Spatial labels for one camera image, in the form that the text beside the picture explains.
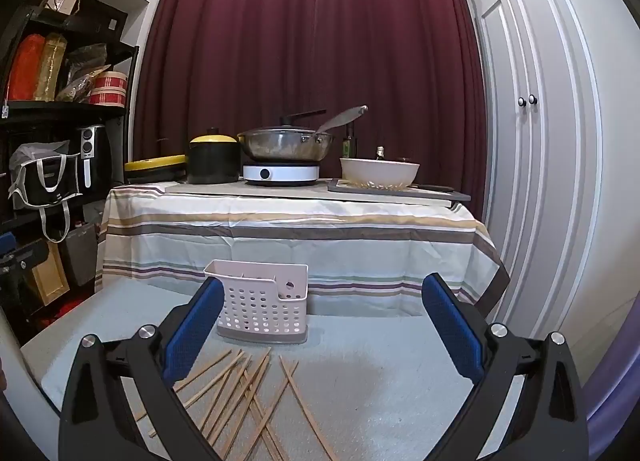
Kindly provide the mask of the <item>wooden framed board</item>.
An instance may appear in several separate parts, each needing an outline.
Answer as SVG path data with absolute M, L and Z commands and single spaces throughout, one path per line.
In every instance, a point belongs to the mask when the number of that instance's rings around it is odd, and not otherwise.
M 37 291 L 44 306 L 48 306 L 70 291 L 58 246 L 50 241 L 46 244 L 47 259 L 32 270 Z

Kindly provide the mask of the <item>white perforated utensil basket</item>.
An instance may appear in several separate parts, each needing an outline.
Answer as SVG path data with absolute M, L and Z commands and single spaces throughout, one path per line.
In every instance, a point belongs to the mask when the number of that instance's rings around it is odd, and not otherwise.
M 307 340 L 308 267 L 214 259 L 204 269 L 224 287 L 216 323 L 225 339 L 259 344 Z

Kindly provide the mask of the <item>striped tablecloth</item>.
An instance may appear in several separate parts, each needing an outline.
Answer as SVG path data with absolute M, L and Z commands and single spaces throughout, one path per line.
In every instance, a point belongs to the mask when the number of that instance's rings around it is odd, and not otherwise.
M 160 182 L 108 195 L 98 288 L 134 279 L 191 294 L 214 259 L 305 265 L 316 315 L 416 315 L 431 273 L 487 314 L 510 282 L 485 225 L 457 202 L 339 195 L 322 183 Z

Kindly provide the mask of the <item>black white tote bag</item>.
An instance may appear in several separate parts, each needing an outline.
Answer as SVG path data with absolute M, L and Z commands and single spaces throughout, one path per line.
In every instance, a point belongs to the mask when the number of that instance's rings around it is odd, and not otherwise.
M 14 210 L 36 210 L 43 236 L 55 244 L 62 243 L 70 232 L 71 199 L 81 196 L 78 160 L 70 151 L 68 140 L 23 143 L 11 155 L 11 184 L 8 199 Z M 59 207 L 63 214 L 61 236 L 48 235 L 47 210 Z

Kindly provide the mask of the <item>dark cutting board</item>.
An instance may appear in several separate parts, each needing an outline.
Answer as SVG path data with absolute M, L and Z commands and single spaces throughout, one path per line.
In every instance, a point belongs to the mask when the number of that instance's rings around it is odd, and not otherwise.
M 408 188 L 394 190 L 373 187 L 359 187 L 355 186 L 354 184 L 349 184 L 343 179 L 331 179 L 328 182 L 328 190 L 332 192 L 342 193 L 403 196 L 404 198 L 420 198 L 459 203 L 471 201 L 471 197 L 468 194 L 457 192 L 457 190 L 448 187 L 429 186 L 428 184 L 412 184 Z

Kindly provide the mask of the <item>yellow black flat grill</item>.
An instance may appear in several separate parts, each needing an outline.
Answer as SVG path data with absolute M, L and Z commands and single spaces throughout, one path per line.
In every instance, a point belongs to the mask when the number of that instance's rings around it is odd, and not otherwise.
M 184 154 L 146 158 L 126 163 L 124 177 L 127 184 L 178 181 L 186 178 L 187 167 L 188 160 Z

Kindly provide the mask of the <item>black air fryer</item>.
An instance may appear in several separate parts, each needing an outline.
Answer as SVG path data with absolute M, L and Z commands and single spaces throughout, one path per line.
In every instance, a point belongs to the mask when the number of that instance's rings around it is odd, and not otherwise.
M 79 173 L 83 192 L 107 194 L 111 189 L 111 145 L 103 125 L 81 129 Z

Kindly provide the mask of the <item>black pot yellow lid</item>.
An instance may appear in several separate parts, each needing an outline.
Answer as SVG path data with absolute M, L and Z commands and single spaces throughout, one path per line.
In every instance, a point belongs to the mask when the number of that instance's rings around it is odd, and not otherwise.
M 189 143 L 188 183 L 227 184 L 240 179 L 241 146 L 238 140 L 222 135 L 217 127 Z

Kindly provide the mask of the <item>white induction cooker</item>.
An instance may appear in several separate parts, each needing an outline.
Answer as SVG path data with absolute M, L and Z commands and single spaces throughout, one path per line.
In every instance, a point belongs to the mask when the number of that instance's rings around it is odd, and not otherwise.
M 247 184 L 307 186 L 319 179 L 320 166 L 316 163 L 247 162 L 242 167 L 242 177 Z

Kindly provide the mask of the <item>white mixing bowl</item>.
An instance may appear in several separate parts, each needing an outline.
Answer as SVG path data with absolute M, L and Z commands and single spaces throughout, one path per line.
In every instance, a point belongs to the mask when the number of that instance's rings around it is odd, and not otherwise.
M 413 184 L 420 165 L 411 162 L 341 158 L 344 181 L 353 186 L 382 190 L 404 190 Z

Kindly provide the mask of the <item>red striped round tins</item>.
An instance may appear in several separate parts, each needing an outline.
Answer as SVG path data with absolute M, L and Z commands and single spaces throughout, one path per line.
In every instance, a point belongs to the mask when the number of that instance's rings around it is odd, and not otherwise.
M 87 102 L 96 106 L 125 106 L 128 76 L 122 72 L 105 71 L 94 82 Z

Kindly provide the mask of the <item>olive oil bottle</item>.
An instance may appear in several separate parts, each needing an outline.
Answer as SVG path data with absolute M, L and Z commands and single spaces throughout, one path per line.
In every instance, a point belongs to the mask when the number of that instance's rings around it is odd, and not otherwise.
M 355 123 L 349 123 L 345 126 L 346 132 L 342 142 L 342 157 L 356 158 L 357 156 L 357 138 L 355 135 Z

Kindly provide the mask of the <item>red package on shelf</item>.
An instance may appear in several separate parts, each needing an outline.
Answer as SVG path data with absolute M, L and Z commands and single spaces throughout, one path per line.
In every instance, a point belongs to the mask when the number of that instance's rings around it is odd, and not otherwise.
M 10 74 L 10 101 L 29 101 L 34 98 L 45 43 L 46 39 L 39 34 L 30 34 L 21 41 Z

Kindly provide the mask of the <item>black shelf unit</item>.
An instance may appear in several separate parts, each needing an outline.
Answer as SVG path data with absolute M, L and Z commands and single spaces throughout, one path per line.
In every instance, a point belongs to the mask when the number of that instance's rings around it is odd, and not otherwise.
M 124 182 L 131 80 L 139 48 L 122 36 L 126 11 L 100 0 L 78 0 L 70 16 L 46 8 L 47 0 L 26 0 L 2 34 L 1 51 L 1 312 L 17 342 L 25 344 L 93 288 L 96 274 L 98 225 L 110 191 Z M 10 101 L 12 64 L 20 43 L 30 34 L 47 38 L 60 34 L 67 42 L 53 101 Z M 87 98 L 96 78 L 105 71 L 128 76 L 125 106 L 96 106 Z M 68 140 L 80 154 L 80 131 L 92 125 L 106 128 L 112 154 L 111 189 L 107 194 L 83 192 L 71 199 L 72 225 L 56 244 L 70 291 L 44 306 L 32 270 L 48 257 L 36 210 L 14 210 L 8 199 L 9 161 L 23 143 Z M 61 236 L 64 221 L 59 207 L 47 210 L 48 235 Z

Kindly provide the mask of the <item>dark red curtain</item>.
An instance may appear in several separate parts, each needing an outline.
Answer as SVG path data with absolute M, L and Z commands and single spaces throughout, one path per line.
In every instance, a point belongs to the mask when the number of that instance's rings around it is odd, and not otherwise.
M 134 158 L 181 154 L 286 114 L 364 104 L 357 153 L 483 210 L 487 114 L 466 0 L 160 0 L 139 74 Z

